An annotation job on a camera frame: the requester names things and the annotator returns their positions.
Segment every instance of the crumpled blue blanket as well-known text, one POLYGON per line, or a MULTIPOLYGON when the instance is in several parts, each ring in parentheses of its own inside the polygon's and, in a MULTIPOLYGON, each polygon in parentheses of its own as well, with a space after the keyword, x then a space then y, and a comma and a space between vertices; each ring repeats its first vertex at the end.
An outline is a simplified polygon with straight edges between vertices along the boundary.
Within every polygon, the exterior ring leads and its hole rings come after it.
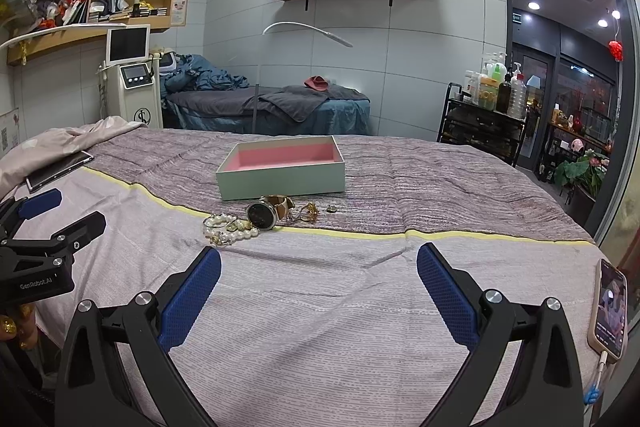
POLYGON ((248 86, 245 76, 219 70, 202 55, 183 55, 175 71, 160 75, 160 98, 179 91, 222 91, 248 86))

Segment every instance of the fingernail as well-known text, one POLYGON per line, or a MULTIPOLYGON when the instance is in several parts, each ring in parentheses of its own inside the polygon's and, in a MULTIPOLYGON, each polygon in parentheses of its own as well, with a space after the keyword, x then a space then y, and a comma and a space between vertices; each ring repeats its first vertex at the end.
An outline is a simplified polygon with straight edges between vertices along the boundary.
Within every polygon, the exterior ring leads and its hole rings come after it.
POLYGON ((7 333, 8 335, 15 335, 15 322, 13 322, 9 317, 2 317, 0 324, 2 325, 4 333, 7 333))
POLYGON ((32 311, 33 311, 33 304, 20 305, 20 315, 22 315, 22 318, 26 319, 27 317, 29 317, 32 311))

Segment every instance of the watch face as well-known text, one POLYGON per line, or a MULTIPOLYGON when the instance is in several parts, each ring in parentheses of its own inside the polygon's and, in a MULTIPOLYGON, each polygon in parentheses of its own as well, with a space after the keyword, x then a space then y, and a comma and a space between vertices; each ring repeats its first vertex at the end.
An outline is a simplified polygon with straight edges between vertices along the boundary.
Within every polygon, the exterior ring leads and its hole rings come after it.
POLYGON ((271 230, 277 221, 271 207, 264 203, 252 203, 246 210, 246 218, 258 230, 271 230))

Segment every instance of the potted plant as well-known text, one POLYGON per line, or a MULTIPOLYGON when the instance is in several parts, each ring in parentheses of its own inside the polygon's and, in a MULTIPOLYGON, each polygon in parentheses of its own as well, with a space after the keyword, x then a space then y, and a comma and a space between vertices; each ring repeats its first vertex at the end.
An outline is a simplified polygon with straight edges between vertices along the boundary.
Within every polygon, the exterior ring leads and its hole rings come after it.
POLYGON ((582 227, 586 224, 602 187, 607 165, 609 165, 609 159, 606 156, 589 149, 577 161, 564 161, 556 167, 554 173, 556 184, 561 187, 571 185, 574 188, 566 213, 582 227))

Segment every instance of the red cloth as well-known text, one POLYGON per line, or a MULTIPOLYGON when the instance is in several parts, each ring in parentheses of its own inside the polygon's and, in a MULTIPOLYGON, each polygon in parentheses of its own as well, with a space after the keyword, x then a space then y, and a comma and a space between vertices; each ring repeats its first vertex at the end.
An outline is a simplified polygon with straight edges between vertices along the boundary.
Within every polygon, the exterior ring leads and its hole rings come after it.
POLYGON ((329 83, 322 76, 316 75, 306 79, 305 86, 315 89, 316 91, 326 91, 329 83))

